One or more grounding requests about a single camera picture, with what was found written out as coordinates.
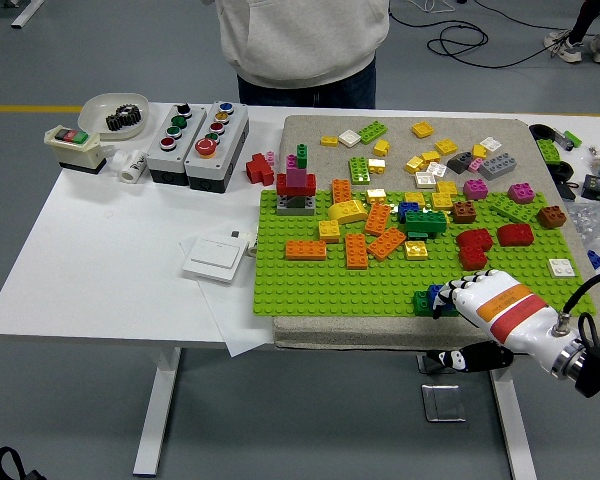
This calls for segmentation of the robot right hand white shell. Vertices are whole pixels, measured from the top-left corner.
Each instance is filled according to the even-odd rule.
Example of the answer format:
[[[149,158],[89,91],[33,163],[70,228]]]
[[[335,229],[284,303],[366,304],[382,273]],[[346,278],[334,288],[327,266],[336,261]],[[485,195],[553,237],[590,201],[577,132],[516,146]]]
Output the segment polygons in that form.
[[[469,323],[514,353],[525,353],[556,378],[583,353],[579,335],[529,287],[490,269],[447,282],[433,300],[433,317],[452,306]]]

